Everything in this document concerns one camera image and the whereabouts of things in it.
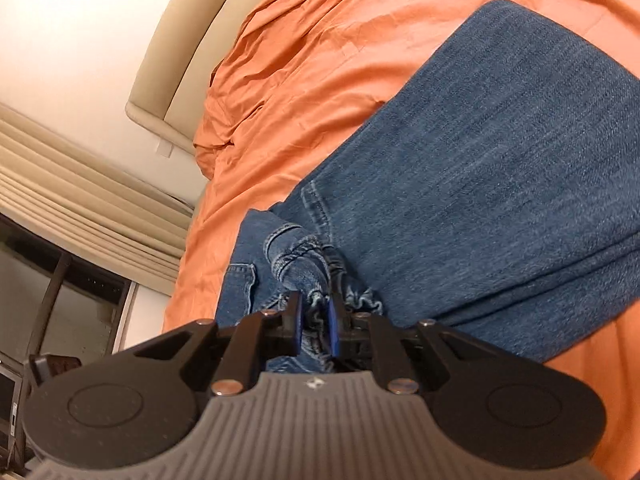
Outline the beige upholstered headboard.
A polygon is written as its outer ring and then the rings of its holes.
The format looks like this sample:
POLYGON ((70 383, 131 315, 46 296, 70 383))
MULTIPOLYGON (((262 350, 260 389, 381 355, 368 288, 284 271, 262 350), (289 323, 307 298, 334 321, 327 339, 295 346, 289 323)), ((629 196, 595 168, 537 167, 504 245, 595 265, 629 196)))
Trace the beige upholstered headboard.
POLYGON ((130 120, 192 154, 215 66, 262 0, 170 0, 132 85, 130 120))

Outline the orange duvet cover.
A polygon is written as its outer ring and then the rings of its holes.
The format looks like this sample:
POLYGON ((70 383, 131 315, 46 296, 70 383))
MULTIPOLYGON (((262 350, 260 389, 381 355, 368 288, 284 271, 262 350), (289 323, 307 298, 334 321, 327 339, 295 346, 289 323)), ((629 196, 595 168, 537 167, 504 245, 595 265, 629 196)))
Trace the orange duvet cover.
MULTIPOLYGON (((214 318, 240 227, 281 203, 481 6, 495 0, 262 0, 210 78, 194 136, 207 186, 165 328, 214 318)), ((508 0, 585 39, 639 80, 639 0, 508 0)), ((594 460, 639 470, 639 296, 547 361, 608 409, 594 460)))

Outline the beige pleated curtain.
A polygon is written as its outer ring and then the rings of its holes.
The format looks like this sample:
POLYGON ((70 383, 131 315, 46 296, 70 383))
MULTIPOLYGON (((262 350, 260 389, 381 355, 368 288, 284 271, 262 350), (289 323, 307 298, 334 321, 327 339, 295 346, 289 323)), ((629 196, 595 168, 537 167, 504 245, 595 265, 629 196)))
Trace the beige pleated curtain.
POLYGON ((7 106, 1 212, 103 269, 171 295, 192 207, 7 106))

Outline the dark framed window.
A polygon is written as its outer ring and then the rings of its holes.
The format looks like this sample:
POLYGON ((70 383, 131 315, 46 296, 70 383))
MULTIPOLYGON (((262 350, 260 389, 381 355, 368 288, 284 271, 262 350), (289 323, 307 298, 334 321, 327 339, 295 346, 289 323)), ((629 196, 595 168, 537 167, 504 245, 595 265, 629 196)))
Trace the dark framed window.
POLYGON ((88 364, 114 350, 131 282, 1 218, 1 470, 22 474, 34 453, 21 410, 32 354, 88 364))

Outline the blue denim jeans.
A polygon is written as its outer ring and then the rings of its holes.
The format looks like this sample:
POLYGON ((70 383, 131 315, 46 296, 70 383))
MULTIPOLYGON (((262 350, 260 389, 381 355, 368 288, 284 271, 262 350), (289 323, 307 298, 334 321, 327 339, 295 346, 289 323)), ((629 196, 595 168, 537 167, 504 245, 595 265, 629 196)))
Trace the blue denim jeans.
POLYGON ((639 81, 508 0, 475 11, 281 203, 243 219, 222 326, 303 298, 303 351, 332 366, 326 308, 431 318, 544 362, 639 296, 639 81))

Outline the white wall socket plate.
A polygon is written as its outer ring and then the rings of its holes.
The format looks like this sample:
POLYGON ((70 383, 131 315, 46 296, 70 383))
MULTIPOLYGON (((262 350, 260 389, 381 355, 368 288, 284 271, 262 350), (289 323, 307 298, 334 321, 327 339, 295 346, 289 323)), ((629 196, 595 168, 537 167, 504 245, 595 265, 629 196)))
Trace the white wall socket plate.
POLYGON ((171 154, 173 150, 174 150, 174 144, 164 139, 160 139, 155 148, 155 154, 157 154, 158 157, 171 158, 171 154))

